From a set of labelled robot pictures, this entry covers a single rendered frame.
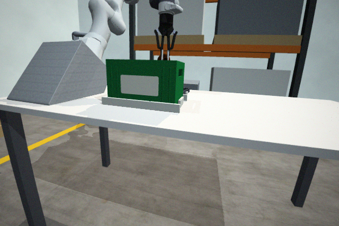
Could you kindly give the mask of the green crate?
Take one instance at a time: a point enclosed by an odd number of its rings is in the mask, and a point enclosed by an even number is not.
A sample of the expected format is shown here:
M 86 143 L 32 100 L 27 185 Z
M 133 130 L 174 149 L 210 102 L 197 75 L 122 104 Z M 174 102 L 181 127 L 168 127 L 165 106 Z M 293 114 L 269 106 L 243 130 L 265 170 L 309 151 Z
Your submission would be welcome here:
M 106 59 L 108 97 L 178 104 L 184 67 L 177 60 Z

